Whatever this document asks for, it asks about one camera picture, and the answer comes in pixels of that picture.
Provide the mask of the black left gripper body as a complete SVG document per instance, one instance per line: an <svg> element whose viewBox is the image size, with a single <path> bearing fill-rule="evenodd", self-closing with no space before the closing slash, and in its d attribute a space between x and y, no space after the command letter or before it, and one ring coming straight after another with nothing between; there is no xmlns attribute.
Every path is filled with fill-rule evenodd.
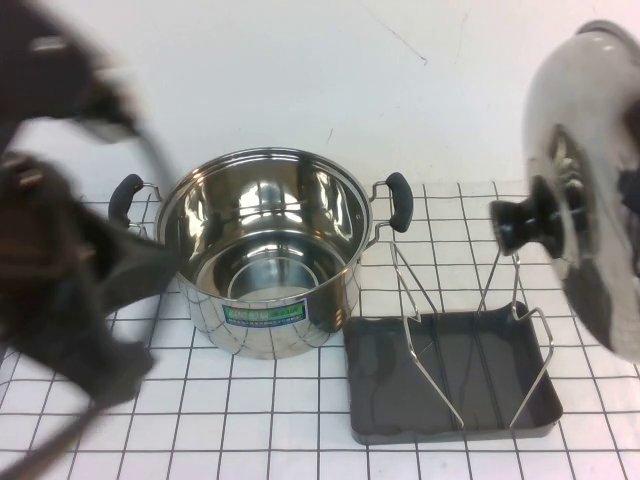
<svg viewBox="0 0 640 480"><path fill-rule="evenodd" d="M153 361L116 339L113 312L163 293L176 272L164 246L76 200L48 162L1 157L1 339L94 400L134 397Z"/></svg>

